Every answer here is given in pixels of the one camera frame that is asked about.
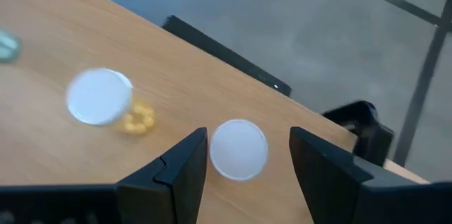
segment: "plastic lid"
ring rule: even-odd
[[[111,69],[89,69],[80,73],[66,91],[69,112],[80,122],[105,125],[120,118],[132,102],[132,84]]]
[[[263,132],[250,121],[233,119],[220,125],[210,139],[210,160],[224,177],[235,181],[255,178],[268,158]]]

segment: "white plastic cup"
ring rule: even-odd
[[[245,119],[221,124],[210,138],[210,161],[224,177],[245,182],[257,177],[268,159],[263,132]]]
[[[154,111],[133,96],[133,86],[122,73],[106,68],[78,74],[66,91],[69,112],[80,122],[113,125],[130,134],[143,134],[154,124]]]

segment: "wooden table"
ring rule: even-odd
[[[108,0],[0,0],[0,27],[23,41],[19,60],[0,66],[0,184],[116,182],[194,129],[212,132],[244,118],[266,134],[268,164],[246,183],[222,178],[209,164],[198,222],[310,223],[289,128],[348,150],[355,143],[319,114]],[[125,136],[70,116],[66,85],[98,66],[126,74],[155,108],[152,132]]]

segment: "gray floor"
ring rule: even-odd
[[[314,111],[368,100],[397,134],[436,28],[383,0],[113,1],[158,25],[180,17],[288,83],[291,97]],[[439,16],[446,0],[407,1]],[[407,163],[429,180],[452,179],[448,51],[452,39]]]

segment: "black object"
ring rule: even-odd
[[[452,183],[416,184],[299,127],[290,154],[315,224],[452,223]]]
[[[394,137],[392,130],[380,124],[375,106],[359,100],[323,113],[326,119],[358,136],[353,153],[375,165],[383,166]]]
[[[290,96],[292,89],[288,84],[277,79],[275,76],[270,75],[268,72],[254,65],[244,57],[241,57],[231,49],[216,42],[178,17],[168,17],[162,28],[194,45],[195,47],[202,49],[204,52],[219,58],[248,76],[264,83],[268,87],[277,90],[286,96]]]
[[[199,128],[116,184],[0,187],[0,223],[196,223],[206,167]]]

